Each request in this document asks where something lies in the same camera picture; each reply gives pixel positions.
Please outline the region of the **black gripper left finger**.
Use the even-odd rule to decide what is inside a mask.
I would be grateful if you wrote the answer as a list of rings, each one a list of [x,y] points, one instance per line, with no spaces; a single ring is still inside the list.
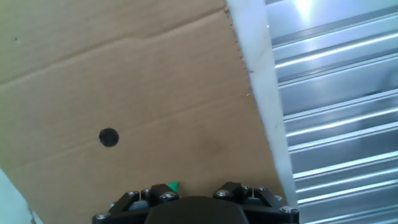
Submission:
[[[178,199],[178,183],[153,185],[140,192],[128,191],[119,200],[112,203],[108,211],[94,215],[91,223],[144,223],[152,208]]]

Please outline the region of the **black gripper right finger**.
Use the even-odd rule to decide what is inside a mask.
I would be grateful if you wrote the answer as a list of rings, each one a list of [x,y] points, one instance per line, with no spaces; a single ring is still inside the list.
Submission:
[[[237,205],[249,223],[300,223],[298,209],[285,205],[282,197],[263,187],[254,189],[239,182],[226,182],[213,193],[213,198]]]

